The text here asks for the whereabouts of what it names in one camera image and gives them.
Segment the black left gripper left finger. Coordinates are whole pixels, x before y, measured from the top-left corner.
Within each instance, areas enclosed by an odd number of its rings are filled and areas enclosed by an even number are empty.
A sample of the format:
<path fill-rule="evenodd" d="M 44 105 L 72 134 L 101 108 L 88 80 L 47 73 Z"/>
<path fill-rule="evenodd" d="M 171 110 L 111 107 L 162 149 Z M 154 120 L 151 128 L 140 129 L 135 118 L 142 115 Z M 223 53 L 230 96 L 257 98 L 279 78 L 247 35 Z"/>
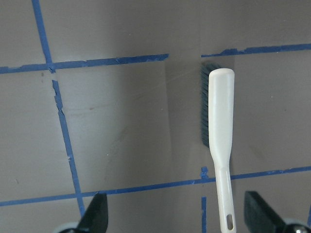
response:
<path fill-rule="evenodd" d="M 105 233 L 108 228 L 106 194 L 96 194 L 76 227 L 77 233 Z"/>

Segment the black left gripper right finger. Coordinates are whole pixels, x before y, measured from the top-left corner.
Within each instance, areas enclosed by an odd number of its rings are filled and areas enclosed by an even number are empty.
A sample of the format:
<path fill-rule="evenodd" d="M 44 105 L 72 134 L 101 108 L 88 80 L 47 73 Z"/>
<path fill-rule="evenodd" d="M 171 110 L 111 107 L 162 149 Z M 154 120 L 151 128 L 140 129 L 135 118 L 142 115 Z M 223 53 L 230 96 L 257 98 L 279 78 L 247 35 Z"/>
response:
<path fill-rule="evenodd" d="M 288 233 L 288 225 L 256 191 L 244 194 L 244 222 L 250 233 Z"/>

